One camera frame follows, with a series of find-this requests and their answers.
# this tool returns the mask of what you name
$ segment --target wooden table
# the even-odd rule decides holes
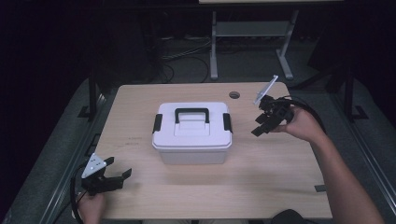
[[[108,192],[105,218],[268,218],[291,208],[304,217],[332,217],[311,147],[286,133],[250,133],[261,111],[253,104],[265,83],[133,85],[120,87],[96,154],[115,157],[106,176],[132,168],[123,189]],[[240,93],[239,99],[229,96]],[[288,95],[283,83],[268,93]],[[223,164],[165,165],[151,144],[155,115],[166,102],[228,105],[233,145]]]

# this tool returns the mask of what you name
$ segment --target dark background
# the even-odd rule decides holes
[[[324,70],[347,60],[355,77],[395,125],[396,3],[366,4],[370,2],[360,5],[349,1],[353,4],[336,8],[334,13],[326,7],[319,13],[308,7],[300,13],[293,38],[315,38],[323,32],[312,66]],[[157,10],[147,14],[96,10],[101,3],[0,2],[0,218],[11,206],[74,91],[90,73],[95,73],[102,91],[124,83],[147,83],[158,66],[153,35],[210,34],[208,11]]]

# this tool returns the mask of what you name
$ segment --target metal frame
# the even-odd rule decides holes
[[[90,105],[89,106],[83,106],[81,110],[79,111],[78,117],[79,118],[88,118],[88,122],[93,121],[97,107],[96,107],[96,82],[95,82],[95,76],[93,72],[91,72],[90,77],[88,78],[88,86],[89,86],[89,91],[90,91]]]
[[[276,56],[279,59],[286,79],[293,79],[293,74],[285,56],[298,13],[299,10],[293,10],[289,21],[217,21],[216,11],[213,11],[210,78],[213,80],[219,78],[216,57],[217,36],[284,36],[285,41],[281,49],[276,50]]]
[[[92,117],[91,122],[87,122],[87,127],[84,131],[84,134],[81,136],[81,139],[78,142],[76,150],[74,151],[72,157],[70,158],[70,162],[67,164],[64,174],[61,177],[60,182],[56,186],[55,190],[52,192],[51,198],[49,200],[49,204],[41,217],[40,223],[52,223],[53,219],[55,219],[57,212],[62,204],[64,196],[66,195],[68,188],[68,181],[70,180],[73,171],[78,167],[78,163],[81,162],[81,158],[84,157],[85,148],[90,145],[89,136],[92,133],[92,129],[95,126],[96,119],[100,117],[102,112],[103,105],[105,104],[106,99],[101,94],[95,103],[95,108],[98,107],[97,115]]]
[[[348,115],[345,114],[345,108],[343,107],[343,103],[335,96],[331,94],[331,99],[336,105],[337,110],[340,113],[340,117],[343,119],[343,122],[346,124],[352,136],[355,138],[356,142],[359,145],[359,149],[363,155],[364,160],[373,175],[373,178],[376,184],[379,186],[381,192],[383,193],[385,200],[388,202],[390,209],[393,214],[396,216],[396,190],[390,184],[388,177],[385,175],[378,161],[375,159],[375,156],[372,153],[372,150],[368,147],[367,143],[364,141],[364,138],[361,135],[361,132],[356,127],[356,125],[350,121]]]

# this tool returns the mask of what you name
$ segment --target cable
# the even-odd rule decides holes
[[[70,197],[70,201],[61,209],[61,211],[59,211],[59,213],[58,213],[58,215],[56,216],[56,218],[53,220],[53,222],[52,222],[52,224],[55,224],[57,221],[58,221],[58,219],[61,217],[61,215],[62,215],[62,213],[64,212],[64,210],[70,205],[70,204],[72,204],[72,202],[75,200],[75,191],[74,191],[74,187],[75,187],[75,184],[76,184],[76,175],[77,175],[77,172],[81,169],[81,168],[84,168],[85,166],[86,166],[86,164],[87,163],[83,163],[83,164],[81,164],[77,169],[76,169],[76,171],[74,172],[74,174],[73,174],[73,176],[72,176],[72,179],[74,179],[74,182],[73,182],[73,197]],[[77,202],[75,202],[75,204],[78,204],[79,203],[79,201],[81,201],[81,199],[82,199],[82,197],[84,197],[84,195],[87,193],[87,191],[84,191],[84,193],[82,194],[82,196],[78,199],[78,201]]]
[[[186,51],[178,53],[178,54],[162,56],[162,59],[173,60],[173,59],[187,56],[187,55],[190,55],[193,53],[198,53],[199,51],[201,51],[203,49],[208,49],[208,47],[210,47],[210,43],[211,43],[211,40],[208,38],[208,41],[206,41],[206,43],[204,43],[202,46],[196,47],[194,49],[189,49],[189,50],[186,50]]]
[[[305,105],[308,105],[309,106],[309,104],[305,101],[305,100],[303,100],[303,98],[301,98],[301,97],[298,97],[298,96],[291,96],[291,95],[286,95],[286,96],[282,96],[282,97],[280,97],[280,98],[286,98],[286,97],[290,97],[291,98],[291,100],[293,100],[293,99],[297,99],[297,100],[299,100],[299,101],[301,101],[303,104],[305,104]]]
[[[190,57],[176,58],[176,59],[173,59],[173,60],[169,60],[169,62],[174,61],[174,60],[180,60],[180,59],[194,59],[194,60],[198,60],[198,61],[202,62],[205,65],[205,68],[206,68],[205,77],[200,81],[200,83],[204,83],[206,81],[206,79],[209,77],[209,65],[204,60],[202,60],[200,58],[197,58],[197,57],[190,56]],[[169,82],[169,81],[172,80],[172,78],[173,78],[173,76],[175,74],[175,70],[169,64],[165,64],[165,65],[168,66],[173,71],[173,75],[171,76],[170,79],[168,79],[168,82]]]
[[[315,118],[315,120],[318,122],[318,124],[320,125],[320,128],[323,130],[323,132],[326,133],[326,129],[324,127],[323,121],[321,120],[319,114],[311,106],[301,103],[301,102],[298,102],[298,101],[295,101],[295,100],[284,99],[283,97],[281,97],[277,100],[271,101],[271,102],[269,102],[269,104],[276,104],[276,105],[290,104],[290,105],[299,106],[300,108],[302,108],[302,109],[306,110],[308,113],[310,113]]]
[[[169,78],[168,78],[168,76],[165,74],[165,72],[163,71],[163,68],[164,68],[164,67],[169,68],[169,70],[171,70],[171,72],[172,72],[172,74],[171,74],[171,76],[170,76]],[[175,70],[173,69],[173,67],[172,67],[171,65],[169,65],[169,64],[163,64],[163,66],[162,66],[161,68],[159,68],[159,76],[160,76],[160,79],[161,79],[161,83],[162,83],[162,84],[172,83],[172,79],[173,79],[174,76],[175,76]]]
[[[88,192],[88,191],[85,190],[85,191],[82,193],[81,197],[80,197],[80,198],[78,199],[78,201],[77,201],[77,204],[79,203],[79,201],[81,201],[82,197],[84,197],[84,195],[85,195],[87,192]],[[56,218],[53,220],[52,224],[55,224],[55,223],[58,221],[58,219],[61,217],[61,215],[62,215],[62,213],[64,212],[64,210],[65,210],[69,205],[70,205],[70,201],[67,202],[67,204],[61,209],[61,211],[58,213],[58,216],[56,216]]]
[[[70,179],[70,203],[72,205],[72,211],[73,214],[75,215],[75,219],[79,224],[83,224],[83,221],[81,219],[81,217],[79,216],[78,213],[78,203],[76,202],[76,192],[75,192],[75,187],[76,187],[76,175],[78,173],[78,171],[81,168],[84,168],[87,165],[87,162],[84,162],[83,164],[81,164],[76,171],[73,173],[71,179]]]

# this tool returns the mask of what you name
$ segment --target metal stand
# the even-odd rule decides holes
[[[284,36],[281,49],[276,50],[276,56],[282,66],[286,79],[293,79],[288,61],[285,58],[294,25],[299,11],[294,10],[289,21],[217,21],[216,11],[212,20],[212,50],[210,52],[210,77],[219,78],[216,58],[217,36]]]
[[[302,83],[289,87],[289,90],[302,90],[305,87],[315,83],[316,81],[326,76],[332,76],[326,85],[326,92],[337,93],[341,86],[345,84],[344,88],[344,113],[350,122],[354,122],[355,119],[368,119],[368,116],[359,105],[355,105],[355,109],[358,114],[353,114],[353,82],[354,77],[351,71],[351,62],[340,62],[323,72],[320,72],[313,77],[303,81]]]
[[[90,106],[83,106],[79,111],[79,118],[88,118],[88,122],[91,122],[96,115],[96,83],[94,78],[94,73],[91,72],[88,78],[88,86],[90,91]]]

